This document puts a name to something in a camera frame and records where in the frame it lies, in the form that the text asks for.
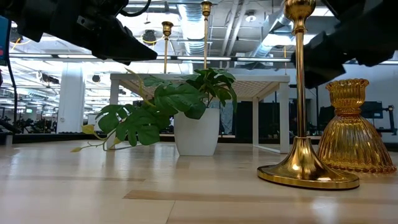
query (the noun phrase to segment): potted plant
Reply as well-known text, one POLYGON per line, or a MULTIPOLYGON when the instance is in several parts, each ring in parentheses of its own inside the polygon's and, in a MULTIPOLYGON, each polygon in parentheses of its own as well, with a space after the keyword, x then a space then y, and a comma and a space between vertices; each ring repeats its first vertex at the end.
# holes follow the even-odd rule
MULTIPOLYGON (((103 142, 100 144, 90 144, 84 147, 77 147, 72 152, 78 152, 86 147, 102 147, 104 151, 106 141, 112 134, 115 134, 114 146, 124 141, 127 137, 131 146, 137 145, 137 137, 142 145, 151 145, 160 141, 159 131, 170 125, 170 116, 175 115, 178 117, 175 122, 184 121, 185 123, 196 122, 192 124, 193 127, 197 127, 200 123, 213 124, 208 122, 208 119, 216 119, 216 131, 213 136, 204 136, 203 142, 212 142, 211 150, 214 153, 215 146, 218 139, 218 128, 219 128, 219 115, 218 109, 207 108, 210 102, 214 98, 218 98, 223 105, 226 104, 226 100, 233 100, 234 110, 236 110, 236 94, 232 89, 232 83, 234 77, 224 70, 216 70, 209 68, 208 70, 196 70, 198 75, 189 75, 183 77, 186 81, 182 84, 171 83, 167 80, 162 80, 157 77, 149 76, 143 80, 139 75, 139 95, 144 100, 141 106, 133 106, 131 104, 126 105, 108 105, 105 106, 97 115, 99 128, 108 135, 106 138, 99 137, 92 124, 83 126, 83 132, 86 134, 94 134, 98 139, 103 142), (143 94, 143 86, 156 86, 153 99, 145 98, 143 94)), ((183 129, 184 126, 175 124, 179 128, 183 129)), ((203 126, 203 132, 212 133, 215 127, 203 126)), ((191 133, 190 139, 195 138, 200 134, 192 133, 192 130, 185 130, 191 133)), ((182 137, 180 134, 175 133, 176 141, 177 138, 182 137)), ((177 143, 177 149, 181 155, 188 155, 184 153, 184 144, 177 143)), ((196 155, 210 156, 209 152, 196 153, 196 155)))
POLYGON ((181 156, 212 156, 217 146, 220 129, 220 109, 209 108, 212 100, 217 98, 223 106, 226 100, 232 100, 234 112, 237 99, 232 84, 235 77, 225 70, 209 68, 195 70, 198 75, 183 77, 202 95, 205 112, 200 119, 191 119, 186 113, 174 116, 174 137, 178 153, 181 156))

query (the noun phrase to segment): ribbed glass vase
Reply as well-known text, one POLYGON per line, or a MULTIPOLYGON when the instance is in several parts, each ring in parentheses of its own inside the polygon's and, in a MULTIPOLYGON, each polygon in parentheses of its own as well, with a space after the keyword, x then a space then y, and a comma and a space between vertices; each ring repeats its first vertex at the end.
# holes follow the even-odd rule
POLYGON ((360 113, 365 101, 365 79, 340 80, 327 84, 336 116, 325 128, 318 156, 326 165, 354 172, 390 173, 393 165, 374 126, 360 113))

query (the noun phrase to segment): ceiling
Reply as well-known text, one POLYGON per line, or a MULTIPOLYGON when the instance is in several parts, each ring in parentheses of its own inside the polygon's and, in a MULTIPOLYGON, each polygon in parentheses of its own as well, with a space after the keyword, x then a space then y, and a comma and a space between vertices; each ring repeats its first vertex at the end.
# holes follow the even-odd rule
MULTIPOLYGON (((226 55, 228 50, 222 54, 223 42, 227 33, 228 22, 234 21, 233 29, 231 30, 228 47, 231 46, 230 55, 250 55, 253 50, 256 50, 261 43, 265 42, 268 36, 269 22, 266 20, 269 15, 276 15, 280 10, 282 0, 221 0, 213 1, 216 3, 211 9, 211 16, 209 17, 208 28, 208 55, 219 56, 226 55), (253 15, 255 20, 246 20, 247 16, 253 15), (237 29, 237 36, 233 38, 234 30, 238 26, 239 19, 241 20, 240 28, 237 29)), ((142 41, 142 35, 145 30, 154 30, 157 42, 148 47, 154 49, 159 55, 164 55, 165 42, 162 40, 162 25, 163 21, 173 22, 172 35, 168 45, 169 55, 188 55, 187 46, 189 44, 203 43, 203 39, 192 40, 192 37, 201 34, 204 36, 204 24, 199 22, 195 26, 189 26, 188 29, 184 17, 181 15, 181 5, 176 3, 201 3, 200 1, 168 1, 169 11, 164 11, 164 1, 152 0, 149 13, 144 13, 138 17, 124 17, 119 15, 118 19, 124 26, 132 30, 135 38, 142 41)), ((142 1, 130 1, 130 10, 138 10, 143 7, 142 1)), ((309 41, 316 33, 327 29, 336 22, 335 18, 328 12, 325 6, 318 6, 313 14, 313 19, 308 20, 309 33, 306 36, 306 41, 309 41)), ((271 51, 266 57, 290 57, 294 50, 294 39, 287 38, 286 35, 279 35, 278 33, 269 36, 267 45, 271 44, 271 51)), ((19 54, 91 54, 89 50, 77 47, 64 40, 56 37, 44 35, 39 43, 30 41, 24 38, 21 44, 11 44, 10 53, 19 54)), ((98 111, 102 106, 109 103, 109 88, 110 88, 110 73, 125 72, 125 65, 116 62, 82 62, 86 78, 86 112, 98 111), (99 75, 101 81, 95 83, 92 81, 93 75, 99 75)), ((62 81, 62 61, 49 60, 24 60, 23 58, 12 58, 12 70, 15 76, 16 85, 19 87, 19 107, 39 105, 42 110, 43 105, 46 105, 45 110, 52 111, 58 106, 60 85, 53 83, 45 83, 40 80, 41 74, 46 74, 62 81)), ((162 73, 162 63, 145 63, 135 62, 129 68, 137 73, 162 73)), ((195 65, 192 63, 171 63, 168 65, 169 73, 192 73, 195 65)), ((13 96, 11 88, 11 79, 8 75, 6 67, 0 67, 4 77, 3 88, 1 90, 0 106, 11 110, 13 105, 13 96)), ((120 103, 131 102, 136 97, 135 94, 125 90, 126 94, 121 95, 120 103)))

